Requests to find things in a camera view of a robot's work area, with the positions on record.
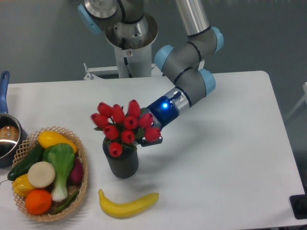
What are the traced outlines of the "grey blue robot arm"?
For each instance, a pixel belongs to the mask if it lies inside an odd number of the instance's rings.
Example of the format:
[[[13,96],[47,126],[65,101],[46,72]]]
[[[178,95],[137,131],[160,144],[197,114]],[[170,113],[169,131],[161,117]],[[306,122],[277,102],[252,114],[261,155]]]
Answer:
[[[200,67],[220,50],[224,37],[212,27],[200,0],[178,0],[176,6],[188,41],[180,48],[166,45],[152,55],[157,38],[155,19],[144,11],[141,0],[84,0],[78,13],[94,34],[104,33],[113,46],[120,78],[149,77],[157,67],[174,88],[151,103],[152,126],[162,129],[209,95],[216,86],[213,75]]]

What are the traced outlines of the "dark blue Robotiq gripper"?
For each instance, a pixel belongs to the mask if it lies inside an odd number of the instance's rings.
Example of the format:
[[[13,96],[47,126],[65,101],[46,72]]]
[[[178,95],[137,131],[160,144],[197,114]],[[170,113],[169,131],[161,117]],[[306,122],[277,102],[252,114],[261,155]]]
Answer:
[[[145,113],[150,113],[153,116],[152,127],[162,130],[166,125],[174,121],[179,116],[177,107],[172,103],[173,99],[174,97],[168,98],[167,96],[162,96],[145,108]],[[162,137],[159,137],[154,141],[137,139],[137,143],[142,147],[157,145],[161,144],[162,142]]]

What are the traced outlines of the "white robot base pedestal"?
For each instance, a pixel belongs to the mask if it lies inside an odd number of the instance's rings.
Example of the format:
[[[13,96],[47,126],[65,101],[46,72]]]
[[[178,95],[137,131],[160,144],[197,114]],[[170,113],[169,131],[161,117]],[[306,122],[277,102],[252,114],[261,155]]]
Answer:
[[[143,78],[161,77],[163,73],[152,62],[152,43],[149,45],[132,49],[123,49],[113,45],[116,65],[108,67],[88,68],[84,63],[84,80],[95,80],[98,78]]]

